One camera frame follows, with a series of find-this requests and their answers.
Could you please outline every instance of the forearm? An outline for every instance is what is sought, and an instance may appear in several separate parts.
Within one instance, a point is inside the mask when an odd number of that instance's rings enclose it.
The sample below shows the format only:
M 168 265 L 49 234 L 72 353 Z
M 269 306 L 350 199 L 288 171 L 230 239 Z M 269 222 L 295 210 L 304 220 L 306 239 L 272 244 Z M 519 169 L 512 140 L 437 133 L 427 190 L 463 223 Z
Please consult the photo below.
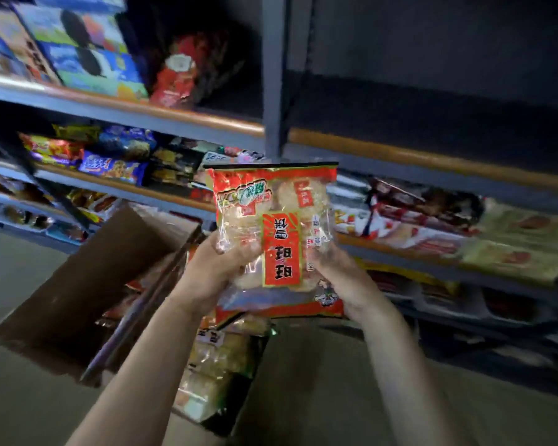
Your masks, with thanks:
M 381 299 L 364 313 L 362 327 L 399 445 L 473 444 L 454 419 L 398 310 L 387 299 Z
M 199 322 L 167 298 L 67 446 L 161 444 Z

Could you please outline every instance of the human arm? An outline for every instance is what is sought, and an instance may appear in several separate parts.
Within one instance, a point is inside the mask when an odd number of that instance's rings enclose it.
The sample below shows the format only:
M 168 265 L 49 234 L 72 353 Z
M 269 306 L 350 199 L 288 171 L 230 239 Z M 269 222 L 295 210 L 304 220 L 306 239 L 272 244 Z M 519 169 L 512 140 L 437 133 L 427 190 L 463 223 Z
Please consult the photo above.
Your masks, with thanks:
M 455 419 L 421 349 L 395 306 L 343 250 L 312 252 L 312 261 L 361 324 L 374 375 L 400 446 L 475 444 Z
M 199 246 L 67 446 L 161 444 L 201 318 L 240 267 L 260 255 L 256 244 L 219 255 L 215 241 L 212 235 Z

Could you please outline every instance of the gray floor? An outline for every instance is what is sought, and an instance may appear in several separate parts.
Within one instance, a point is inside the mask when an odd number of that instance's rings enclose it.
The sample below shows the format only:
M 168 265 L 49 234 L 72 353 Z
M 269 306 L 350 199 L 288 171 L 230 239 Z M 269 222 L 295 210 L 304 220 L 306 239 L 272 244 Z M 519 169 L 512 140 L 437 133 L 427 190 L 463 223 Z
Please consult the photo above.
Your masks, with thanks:
M 0 319 L 65 259 L 0 234 Z M 558 446 L 558 398 L 457 368 L 433 368 L 480 444 Z M 63 444 L 98 394 L 0 348 L 0 446 Z M 165 446 L 179 444 L 181 428 L 171 423 Z M 283 331 L 269 342 L 236 435 L 246 445 L 393 444 L 364 345 L 308 328 Z

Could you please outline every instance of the open cardboard box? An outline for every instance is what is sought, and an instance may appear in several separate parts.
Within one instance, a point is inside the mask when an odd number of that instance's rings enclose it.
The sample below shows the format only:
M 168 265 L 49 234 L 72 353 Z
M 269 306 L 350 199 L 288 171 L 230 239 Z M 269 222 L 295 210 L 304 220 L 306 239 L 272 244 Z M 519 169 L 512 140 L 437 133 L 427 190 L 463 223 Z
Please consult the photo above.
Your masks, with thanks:
M 0 345 L 78 381 L 108 337 L 95 322 L 123 299 L 124 285 L 199 233 L 197 222 L 152 213 L 122 206 L 0 323 Z

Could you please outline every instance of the hand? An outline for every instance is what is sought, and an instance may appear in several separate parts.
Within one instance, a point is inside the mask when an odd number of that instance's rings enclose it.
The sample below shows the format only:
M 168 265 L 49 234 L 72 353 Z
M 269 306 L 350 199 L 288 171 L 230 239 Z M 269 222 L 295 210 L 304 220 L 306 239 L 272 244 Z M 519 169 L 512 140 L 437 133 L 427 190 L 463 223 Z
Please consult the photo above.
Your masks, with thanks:
M 215 249 L 217 240 L 218 231 L 196 249 L 194 258 L 186 265 L 184 275 L 170 295 L 200 317 L 215 307 L 229 282 L 243 272 L 242 267 L 262 253 L 259 243 L 249 243 L 219 254 Z
M 335 243 L 330 243 L 325 254 L 309 249 L 308 259 L 343 300 L 346 315 L 350 319 L 363 323 L 364 315 L 374 312 L 376 308 L 389 313 L 395 309 L 368 273 Z

